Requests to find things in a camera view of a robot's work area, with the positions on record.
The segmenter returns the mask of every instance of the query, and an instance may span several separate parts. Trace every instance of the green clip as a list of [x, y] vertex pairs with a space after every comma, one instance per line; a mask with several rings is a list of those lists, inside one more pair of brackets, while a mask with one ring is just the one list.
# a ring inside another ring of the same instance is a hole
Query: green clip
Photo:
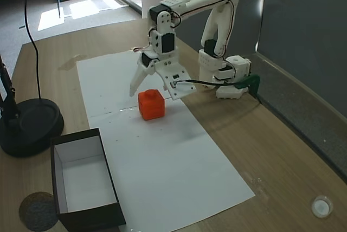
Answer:
[[242, 89], [245, 87], [249, 87], [249, 93], [252, 97], [257, 98], [258, 89], [260, 84], [260, 77], [256, 74], [249, 75], [245, 77], [242, 81], [235, 83], [235, 87], [237, 89]]

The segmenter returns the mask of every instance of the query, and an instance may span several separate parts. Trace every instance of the gray felt coaster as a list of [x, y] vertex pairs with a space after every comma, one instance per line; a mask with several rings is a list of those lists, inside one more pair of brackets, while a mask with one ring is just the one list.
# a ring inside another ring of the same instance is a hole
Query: gray felt coaster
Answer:
[[26, 197], [19, 210], [22, 223], [31, 231], [42, 232], [57, 222], [53, 195], [36, 192]]

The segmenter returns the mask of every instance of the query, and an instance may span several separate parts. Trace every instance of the desk lamp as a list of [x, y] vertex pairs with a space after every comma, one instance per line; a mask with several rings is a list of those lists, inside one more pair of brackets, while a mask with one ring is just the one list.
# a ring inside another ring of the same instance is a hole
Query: desk lamp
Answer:
[[64, 128], [58, 106], [43, 98], [19, 104], [15, 89], [0, 56], [0, 79], [7, 96], [0, 95], [0, 146], [9, 155], [27, 157], [50, 146], [51, 137], [59, 136]]

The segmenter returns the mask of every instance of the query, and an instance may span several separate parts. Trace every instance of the wooden table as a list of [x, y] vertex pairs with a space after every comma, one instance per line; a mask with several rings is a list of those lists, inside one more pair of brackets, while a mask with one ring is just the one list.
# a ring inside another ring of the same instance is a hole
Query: wooden table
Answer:
[[[144, 46], [146, 35], [146, 21], [137, 20], [37, 42], [42, 96], [59, 105], [64, 133], [89, 128], [75, 62]], [[182, 64], [197, 78], [198, 54], [181, 41], [178, 45]], [[13, 84], [17, 102], [37, 96], [30, 44], [22, 47]], [[211, 91], [183, 101], [256, 196], [180, 231], [347, 231], [346, 184], [268, 109], [250, 95], [219, 100]], [[0, 231], [27, 231], [18, 207], [33, 192], [52, 193], [49, 151], [27, 159], [0, 151], [0, 168]], [[319, 195], [328, 196], [334, 204], [333, 213], [324, 220], [311, 212], [312, 201]], [[58, 223], [50, 231], [65, 229]]]

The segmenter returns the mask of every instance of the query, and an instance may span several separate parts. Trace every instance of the open box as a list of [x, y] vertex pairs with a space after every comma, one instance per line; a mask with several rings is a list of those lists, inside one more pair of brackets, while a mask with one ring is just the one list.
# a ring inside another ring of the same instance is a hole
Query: open box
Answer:
[[99, 129], [54, 138], [51, 157], [57, 215], [68, 231], [125, 224]]

